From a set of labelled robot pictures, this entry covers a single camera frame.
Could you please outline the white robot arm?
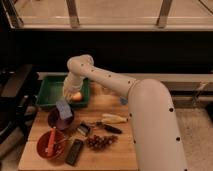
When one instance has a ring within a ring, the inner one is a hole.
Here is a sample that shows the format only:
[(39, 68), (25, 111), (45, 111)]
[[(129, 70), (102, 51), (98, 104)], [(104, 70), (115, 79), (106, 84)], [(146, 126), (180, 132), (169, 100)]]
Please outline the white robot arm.
[(97, 68), (90, 55), (70, 58), (67, 68), (65, 98), (88, 78), (128, 100), (139, 171), (189, 171), (172, 97), (163, 83)]

